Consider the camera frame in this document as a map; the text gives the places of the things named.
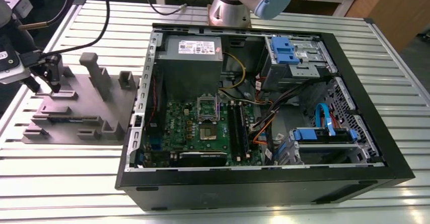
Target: ram slot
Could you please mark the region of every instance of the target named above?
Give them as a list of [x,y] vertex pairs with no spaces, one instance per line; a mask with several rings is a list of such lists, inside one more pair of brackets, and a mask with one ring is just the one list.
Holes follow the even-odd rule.
[[240,161],[240,145],[239,145],[239,133],[237,133],[237,121],[236,121],[236,113],[235,113],[235,105],[233,103],[228,105],[227,109],[228,114],[228,133],[229,133],[229,149],[231,156],[235,161]]
[[241,158],[247,158],[248,155],[248,134],[247,134],[247,124],[244,119],[244,112],[243,112],[243,106],[241,103],[235,106],[235,112],[236,112],[236,120],[237,120],[237,135],[239,135],[239,146],[240,146],[240,156]]

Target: motherboard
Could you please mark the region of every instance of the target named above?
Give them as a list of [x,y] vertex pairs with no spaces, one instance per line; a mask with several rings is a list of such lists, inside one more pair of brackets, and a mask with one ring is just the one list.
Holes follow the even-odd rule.
[[185,158],[224,159],[225,166],[261,165],[259,146],[247,138],[253,121],[253,108],[247,103],[211,103],[209,98],[194,102],[169,101],[162,137],[148,137],[150,165],[172,167],[177,159]]

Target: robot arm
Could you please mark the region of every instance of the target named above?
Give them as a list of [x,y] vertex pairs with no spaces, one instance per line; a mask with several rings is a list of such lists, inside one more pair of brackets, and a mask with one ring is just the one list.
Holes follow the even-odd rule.
[[32,9],[28,0],[0,0],[0,83],[20,82],[34,93],[40,84],[37,76],[49,86],[52,92],[60,90],[62,70],[61,55],[41,57],[26,30],[20,30],[20,19]]
[[213,0],[209,24],[215,26],[248,27],[249,10],[264,20],[276,17],[291,0]]

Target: power supply label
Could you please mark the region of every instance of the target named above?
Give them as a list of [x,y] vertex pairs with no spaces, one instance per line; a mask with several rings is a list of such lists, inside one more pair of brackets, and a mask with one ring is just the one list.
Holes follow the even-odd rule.
[[178,54],[215,54],[215,42],[212,41],[180,41]]

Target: metal slotted table surface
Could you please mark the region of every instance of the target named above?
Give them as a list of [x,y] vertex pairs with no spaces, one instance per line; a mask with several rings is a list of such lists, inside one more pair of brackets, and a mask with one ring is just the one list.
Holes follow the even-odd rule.
[[[100,42],[62,55],[74,73],[82,52],[98,54],[109,74],[140,75],[152,23],[206,24],[205,8],[160,16],[148,5],[110,3]],[[157,6],[170,11],[174,6]],[[89,42],[102,27],[104,2],[73,5],[46,47]],[[283,14],[252,18],[253,28],[333,33],[416,178],[340,204],[142,212],[113,188],[120,146],[30,145],[20,142],[41,98],[22,87],[0,121],[0,222],[65,223],[424,223],[430,219],[430,100],[377,28],[361,19]]]

